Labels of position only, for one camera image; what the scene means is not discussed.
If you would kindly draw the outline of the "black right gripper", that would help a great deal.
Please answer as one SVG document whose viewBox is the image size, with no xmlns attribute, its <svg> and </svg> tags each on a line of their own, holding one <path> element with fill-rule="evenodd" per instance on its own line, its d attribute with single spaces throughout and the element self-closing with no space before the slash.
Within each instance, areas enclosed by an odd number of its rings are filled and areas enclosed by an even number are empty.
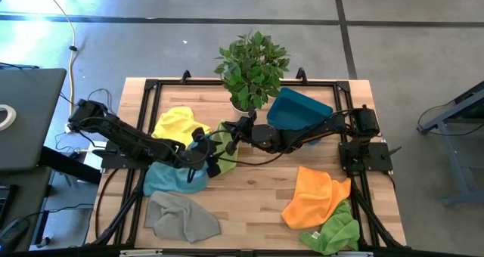
<svg viewBox="0 0 484 257">
<path fill-rule="evenodd" d="M 234 154 L 241 140 L 264 151 L 281 149 L 281 133 L 271 125 L 252 125 L 242 129 L 237 122 L 224 122 L 222 127 L 231 135 L 239 133 L 226 145 L 227 154 Z"/>
</svg>

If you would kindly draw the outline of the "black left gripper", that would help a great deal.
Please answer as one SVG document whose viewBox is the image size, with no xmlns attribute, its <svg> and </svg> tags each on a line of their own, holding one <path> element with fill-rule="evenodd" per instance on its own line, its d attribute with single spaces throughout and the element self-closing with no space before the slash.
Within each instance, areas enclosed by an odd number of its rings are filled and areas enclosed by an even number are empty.
<svg viewBox="0 0 484 257">
<path fill-rule="evenodd" d="M 210 156 L 221 156 L 224 153 L 224 143 L 208 138 L 203 141 L 193 142 L 193 146 L 179 154 L 178 162 L 182 168 L 201 170 Z M 209 178 L 221 174 L 218 161 L 208 161 L 206 173 Z"/>
</svg>

